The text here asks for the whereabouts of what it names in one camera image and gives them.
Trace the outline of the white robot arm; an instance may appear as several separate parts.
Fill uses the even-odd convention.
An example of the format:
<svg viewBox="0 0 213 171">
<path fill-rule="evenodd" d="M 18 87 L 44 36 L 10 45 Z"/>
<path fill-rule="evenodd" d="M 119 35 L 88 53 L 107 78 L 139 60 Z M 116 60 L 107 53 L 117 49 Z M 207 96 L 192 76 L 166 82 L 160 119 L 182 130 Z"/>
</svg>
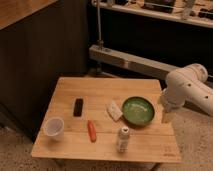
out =
<svg viewBox="0 0 213 171">
<path fill-rule="evenodd" d="M 207 78 L 207 69 L 198 63 L 169 72 L 165 79 L 167 87 L 160 97 L 164 107 L 162 123 L 171 122 L 174 112 L 183 107 L 186 101 L 213 117 L 213 89 L 204 84 Z"/>
</svg>

